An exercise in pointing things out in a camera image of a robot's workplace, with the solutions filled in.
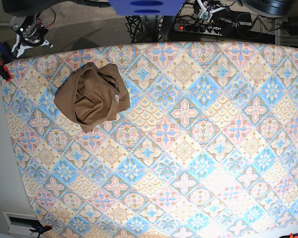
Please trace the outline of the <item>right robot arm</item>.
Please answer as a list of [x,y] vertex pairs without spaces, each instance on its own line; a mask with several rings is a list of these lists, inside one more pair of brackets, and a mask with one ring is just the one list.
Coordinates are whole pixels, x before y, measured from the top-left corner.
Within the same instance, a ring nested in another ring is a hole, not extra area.
[[53,47],[53,44],[45,39],[48,33],[48,28],[55,23],[56,13],[50,7],[53,15],[53,22],[47,24],[40,19],[40,12],[27,17],[13,17],[9,23],[10,28],[16,33],[16,42],[11,49],[12,55],[17,59],[26,49],[48,46]]

